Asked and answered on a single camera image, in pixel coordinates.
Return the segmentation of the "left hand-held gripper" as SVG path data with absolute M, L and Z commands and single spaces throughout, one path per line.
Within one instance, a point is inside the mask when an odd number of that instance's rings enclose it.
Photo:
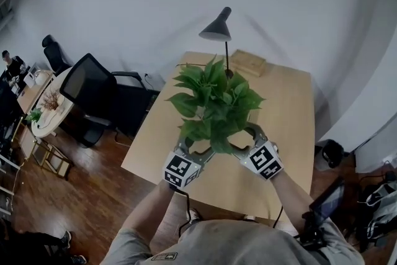
M 176 188 L 184 188 L 193 180 L 197 179 L 203 170 L 204 163 L 207 163 L 215 155 L 212 148 L 204 152 L 194 151 L 190 153 L 190 147 L 194 141 L 189 137 L 180 136 L 174 148 L 164 163 L 163 180 Z

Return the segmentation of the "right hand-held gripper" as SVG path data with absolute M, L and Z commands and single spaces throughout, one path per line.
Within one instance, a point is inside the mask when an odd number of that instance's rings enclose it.
M 268 141 L 263 129 L 258 124 L 247 122 L 244 131 L 252 136 L 256 147 L 252 148 L 248 145 L 240 148 L 232 145 L 232 154 L 254 174 L 265 180 L 273 178 L 284 169 L 277 151 L 278 148 Z

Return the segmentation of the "person's left forearm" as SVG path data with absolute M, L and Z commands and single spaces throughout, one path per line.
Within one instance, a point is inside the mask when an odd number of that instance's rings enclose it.
M 174 191 L 169 183 L 162 180 L 131 212 L 122 225 L 122 229 L 136 232 L 148 245 L 154 238 L 166 211 L 171 203 Z

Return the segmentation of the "person's right forearm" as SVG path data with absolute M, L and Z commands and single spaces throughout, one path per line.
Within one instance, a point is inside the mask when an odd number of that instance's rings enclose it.
M 305 229 L 302 215 L 309 212 L 313 199 L 284 170 L 270 181 L 291 224 L 302 234 Z

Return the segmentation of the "dried plant in vase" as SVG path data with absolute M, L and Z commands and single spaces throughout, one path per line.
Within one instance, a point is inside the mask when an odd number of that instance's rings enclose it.
M 59 107 L 58 98 L 60 96 L 59 90 L 44 92 L 42 96 L 42 102 L 40 103 L 41 111 L 57 110 Z

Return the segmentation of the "small green potted plant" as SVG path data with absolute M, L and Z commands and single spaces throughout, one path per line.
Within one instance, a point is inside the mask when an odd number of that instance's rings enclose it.
M 30 111 L 29 115 L 26 116 L 28 123 L 38 122 L 42 116 L 41 108 L 34 108 Z

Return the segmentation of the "black trash bin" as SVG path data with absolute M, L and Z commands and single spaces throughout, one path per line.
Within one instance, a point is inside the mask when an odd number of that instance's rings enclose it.
M 344 158 L 344 148 L 334 140 L 320 141 L 314 146 L 314 168 L 326 171 L 340 165 Z

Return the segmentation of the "wooden box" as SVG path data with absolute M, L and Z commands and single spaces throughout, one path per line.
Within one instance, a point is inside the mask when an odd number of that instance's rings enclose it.
M 244 50 L 236 50 L 230 57 L 230 65 L 236 70 L 261 77 L 266 67 L 266 59 Z

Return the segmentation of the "person's grey shirt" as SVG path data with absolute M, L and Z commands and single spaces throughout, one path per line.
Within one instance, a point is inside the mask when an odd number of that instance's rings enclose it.
M 120 230 L 100 265 L 365 265 L 330 219 L 326 245 L 308 251 L 291 235 L 254 222 L 200 221 L 170 248 L 152 254 L 132 230 Z

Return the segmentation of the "black mesh office chair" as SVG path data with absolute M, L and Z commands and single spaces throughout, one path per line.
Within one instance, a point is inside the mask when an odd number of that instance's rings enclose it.
M 70 69 L 60 94 L 84 115 L 72 127 L 63 128 L 90 148 L 105 130 L 135 137 L 159 91 L 146 88 L 137 72 L 108 71 L 88 53 Z

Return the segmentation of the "grey and black backpack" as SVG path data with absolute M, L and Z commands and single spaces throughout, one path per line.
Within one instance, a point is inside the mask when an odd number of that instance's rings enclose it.
M 378 184 L 367 185 L 359 195 L 355 238 L 364 251 L 393 230 L 397 230 L 397 174 L 388 171 Z

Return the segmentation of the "round white table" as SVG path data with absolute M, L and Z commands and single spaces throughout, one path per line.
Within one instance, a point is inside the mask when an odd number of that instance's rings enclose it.
M 49 85 L 38 99 L 36 109 L 41 111 L 41 116 L 38 122 L 32 122 L 31 124 L 32 132 L 36 137 L 43 138 L 50 134 L 55 135 L 55 130 L 73 108 L 74 104 L 68 98 L 60 94 L 60 87 L 71 69 L 72 68 L 66 69 L 56 77 L 52 76 Z M 43 106 L 44 98 L 49 96 L 52 92 L 57 93 L 58 108 L 56 110 L 47 110 Z

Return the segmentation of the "black office chair with headrest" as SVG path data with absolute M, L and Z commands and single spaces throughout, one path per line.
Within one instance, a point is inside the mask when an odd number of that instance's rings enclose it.
M 55 76 L 71 67 L 64 59 L 59 43 L 51 35 L 44 37 L 42 47 Z

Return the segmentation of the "white metal rack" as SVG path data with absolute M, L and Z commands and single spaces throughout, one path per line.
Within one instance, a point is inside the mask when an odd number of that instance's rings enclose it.
M 14 211 L 17 179 L 21 166 L 0 153 L 0 214 L 8 219 Z

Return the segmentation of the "gold frame side table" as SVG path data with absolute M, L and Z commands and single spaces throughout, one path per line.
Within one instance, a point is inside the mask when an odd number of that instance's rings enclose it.
M 74 164 L 54 144 L 43 140 L 34 141 L 32 156 L 42 169 L 55 174 L 59 178 L 68 180 L 68 174 Z

